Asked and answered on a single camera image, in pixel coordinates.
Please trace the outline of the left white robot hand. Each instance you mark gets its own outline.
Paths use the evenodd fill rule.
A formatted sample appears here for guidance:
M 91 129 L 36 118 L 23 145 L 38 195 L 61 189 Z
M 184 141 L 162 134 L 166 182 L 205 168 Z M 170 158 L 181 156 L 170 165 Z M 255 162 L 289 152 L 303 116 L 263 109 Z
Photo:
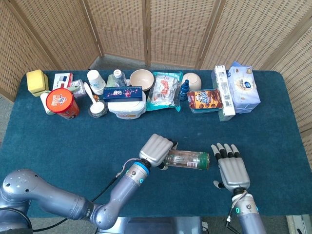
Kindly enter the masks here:
M 178 143 L 158 134 L 152 134 L 139 152 L 139 158 L 147 167 L 161 165 L 170 150 L 175 150 Z

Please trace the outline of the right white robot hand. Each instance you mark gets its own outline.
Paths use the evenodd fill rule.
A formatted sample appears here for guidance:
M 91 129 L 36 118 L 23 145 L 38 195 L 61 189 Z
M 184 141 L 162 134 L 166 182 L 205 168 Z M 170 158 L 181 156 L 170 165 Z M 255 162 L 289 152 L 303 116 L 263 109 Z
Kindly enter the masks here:
M 230 192 L 238 188 L 247 190 L 251 182 L 237 147 L 234 144 L 217 143 L 212 144 L 211 148 L 218 162 L 222 179 L 221 182 L 215 180 L 214 185 L 219 189 L 226 188 Z

